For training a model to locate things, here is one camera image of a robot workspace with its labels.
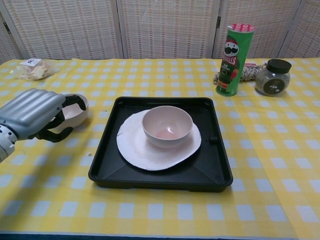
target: tablecloth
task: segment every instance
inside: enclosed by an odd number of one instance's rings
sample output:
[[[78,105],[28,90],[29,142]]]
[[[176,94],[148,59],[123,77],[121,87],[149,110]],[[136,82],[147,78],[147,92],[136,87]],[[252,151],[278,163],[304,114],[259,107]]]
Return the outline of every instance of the tablecloth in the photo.
[[[267,59],[248,59],[262,64]],[[320,59],[289,59],[291,83],[262,96],[254,82],[215,92],[215,59],[59,60],[39,81],[0,66],[0,106],[46,89],[88,98],[89,118],[64,141],[25,140],[0,164],[1,232],[320,238]],[[208,97],[234,181],[221,193],[97,187],[88,171],[120,96]]]

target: glass jar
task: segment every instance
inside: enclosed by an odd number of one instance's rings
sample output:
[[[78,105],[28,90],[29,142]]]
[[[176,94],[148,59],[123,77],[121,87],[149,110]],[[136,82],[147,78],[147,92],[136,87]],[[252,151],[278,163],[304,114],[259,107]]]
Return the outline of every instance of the glass jar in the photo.
[[[267,96],[276,96],[290,83],[290,62],[270,59],[255,78],[255,89]]]

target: silver robotic hand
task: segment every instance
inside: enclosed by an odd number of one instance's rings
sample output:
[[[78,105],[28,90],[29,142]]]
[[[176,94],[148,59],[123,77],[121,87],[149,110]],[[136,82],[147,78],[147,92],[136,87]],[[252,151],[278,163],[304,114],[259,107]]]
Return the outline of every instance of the silver robotic hand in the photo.
[[[65,116],[62,108],[78,104],[84,111],[86,105],[77,95],[64,96],[53,91],[29,89],[0,108],[0,163],[15,150],[17,140],[44,139],[56,143],[73,131],[65,128],[60,133],[53,129]]]

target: pringles can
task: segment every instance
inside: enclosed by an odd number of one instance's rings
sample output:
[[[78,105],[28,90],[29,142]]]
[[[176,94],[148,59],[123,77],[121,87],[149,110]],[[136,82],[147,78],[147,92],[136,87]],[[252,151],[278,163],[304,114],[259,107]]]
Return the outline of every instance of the pringles can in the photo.
[[[223,96],[236,95],[255,26],[235,23],[228,26],[220,74],[215,91]]]

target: wicker panel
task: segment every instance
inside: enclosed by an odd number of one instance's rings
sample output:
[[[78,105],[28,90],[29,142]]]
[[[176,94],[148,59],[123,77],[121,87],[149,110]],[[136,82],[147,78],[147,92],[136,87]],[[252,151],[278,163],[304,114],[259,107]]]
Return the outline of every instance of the wicker panel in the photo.
[[[28,54],[44,59],[122,57],[112,2],[4,0]]]
[[[214,57],[222,57],[227,26],[234,23],[248,23],[257,27],[248,58],[276,57],[292,19],[295,3],[296,0],[228,0],[224,25],[220,26],[223,34],[214,46],[220,50],[218,56]]]
[[[5,26],[2,23],[0,24],[0,64],[3,64],[6,61],[11,59],[19,59],[19,51],[15,46],[14,41],[8,34]]]
[[[211,57],[219,0],[122,0],[129,58]]]
[[[283,58],[320,57],[320,2],[306,0]]]

